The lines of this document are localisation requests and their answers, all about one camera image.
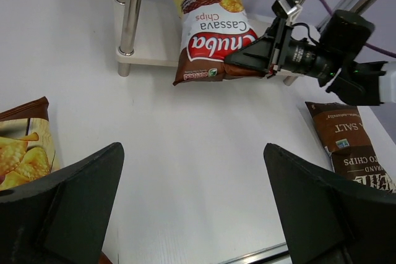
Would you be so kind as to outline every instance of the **brown packaging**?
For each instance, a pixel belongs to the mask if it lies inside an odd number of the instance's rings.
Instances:
[[[43,97],[0,113],[0,190],[60,168]]]
[[[183,23],[181,52],[173,85],[216,82],[264,74],[225,64],[225,56],[257,39],[242,0],[173,0]]]
[[[306,105],[335,173],[373,188],[396,192],[396,185],[378,163],[356,106],[313,102]]]

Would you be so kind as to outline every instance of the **red brand label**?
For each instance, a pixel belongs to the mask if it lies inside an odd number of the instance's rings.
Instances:
[[[207,59],[223,61],[224,57],[257,39],[253,29],[242,34],[221,34],[214,32],[196,33],[188,43],[190,61]]]

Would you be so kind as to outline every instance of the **robotic arm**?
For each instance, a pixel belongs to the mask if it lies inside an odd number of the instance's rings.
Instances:
[[[320,87],[330,83],[327,93],[334,92],[350,105],[396,102],[394,63],[354,61],[373,33],[373,23],[353,12],[337,10],[319,41],[310,37],[311,45],[306,38],[291,37],[295,26],[306,25],[293,24],[302,10],[299,0],[276,0],[272,10],[277,17],[264,35],[228,55],[226,63],[258,70],[268,78],[281,69],[317,78]]]

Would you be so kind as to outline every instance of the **cable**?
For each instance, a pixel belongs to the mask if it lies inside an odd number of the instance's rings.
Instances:
[[[333,11],[330,8],[330,6],[327,4],[326,0],[319,0],[319,1],[323,4],[324,8],[329,13],[329,15],[333,15]],[[381,53],[383,55],[386,55],[386,56],[389,56],[389,57],[392,57],[392,58],[396,59],[396,53],[387,51],[386,49],[378,48],[377,46],[374,46],[374,45],[372,45],[370,43],[366,43],[365,46],[367,46],[369,49],[372,49],[375,52],[378,52],[378,53]]]
[[[308,25],[308,24],[300,22],[300,23],[294,23],[294,24],[292,25],[292,27],[297,27],[297,26],[303,26],[303,27],[307,28],[309,39],[314,43],[314,45],[317,46],[317,45],[319,44],[318,41],[316,41],[315,39],[312,38],[312,36],[311,36],[311,29],[309,28],[309,25]]]

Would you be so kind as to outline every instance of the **yellow chip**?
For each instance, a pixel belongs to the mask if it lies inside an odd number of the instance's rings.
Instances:
[[[13,171],[26,153],[27,142],[0,137],[0,176]]]
[[[241,12],[244,9],[241,0],[222,0],[220,5],[229,12]]]
[[[51,171],[47,154],[43,148],[35,147],[27,151],[15,172],[30,181],[46,176]]]
[[[6,179],[0,184],[0,191],[23,185],[27,182],[29,182],[29,180],[26,177],[21,176],[15,171],[11,171],[6,174]]]

